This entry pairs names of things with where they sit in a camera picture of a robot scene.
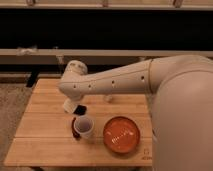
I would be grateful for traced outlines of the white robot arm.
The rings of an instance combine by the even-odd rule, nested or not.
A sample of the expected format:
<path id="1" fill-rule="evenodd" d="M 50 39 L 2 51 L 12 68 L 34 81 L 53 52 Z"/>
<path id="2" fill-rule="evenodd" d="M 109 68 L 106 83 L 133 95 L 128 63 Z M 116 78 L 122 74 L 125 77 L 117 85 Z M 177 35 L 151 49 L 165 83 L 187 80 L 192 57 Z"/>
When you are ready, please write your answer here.
<path id="1" fill-rule="evenodd" d="M 146 94 L 150 99 L 153 171 L 213 171 L 213 60 L 155 58 L 89 74 L 77 60 L 59 82 L 72 113 L 88 94 Z"/>

